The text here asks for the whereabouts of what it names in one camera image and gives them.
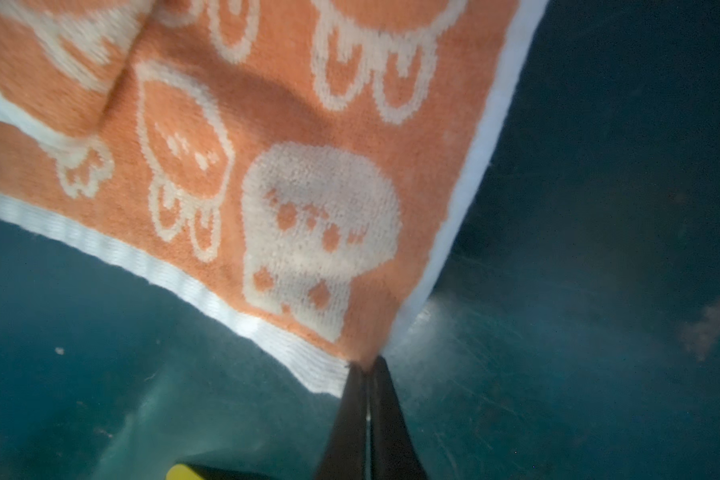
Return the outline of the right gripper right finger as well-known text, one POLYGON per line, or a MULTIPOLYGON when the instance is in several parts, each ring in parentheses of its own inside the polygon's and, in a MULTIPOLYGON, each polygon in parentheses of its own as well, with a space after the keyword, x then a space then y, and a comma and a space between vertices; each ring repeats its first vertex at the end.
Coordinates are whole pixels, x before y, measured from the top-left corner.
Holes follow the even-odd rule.
POLYGON ((426 480, 405 423, 386 360, 379 356, 369 373, 370 466, 377 480, 426 480))

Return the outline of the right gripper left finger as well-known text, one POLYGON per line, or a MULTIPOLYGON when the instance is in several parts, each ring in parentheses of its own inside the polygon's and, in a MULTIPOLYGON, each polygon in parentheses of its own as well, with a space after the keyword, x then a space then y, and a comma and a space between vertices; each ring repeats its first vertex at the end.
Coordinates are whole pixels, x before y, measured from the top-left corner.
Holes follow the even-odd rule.
POLYGON ((339 409, 314 479, 366 478, 367 414, 367 377, 359 365, 351 364, 339 409))

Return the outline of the orange jellyfish pattern towel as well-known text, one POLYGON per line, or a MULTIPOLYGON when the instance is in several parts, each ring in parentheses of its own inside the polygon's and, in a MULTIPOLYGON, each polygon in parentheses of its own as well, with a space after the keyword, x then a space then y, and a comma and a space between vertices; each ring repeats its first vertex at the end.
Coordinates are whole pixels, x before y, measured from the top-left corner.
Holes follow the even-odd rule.
POLYGON ((433 289, 543 1, 0 1, 0 220, 339 395, 433 289))

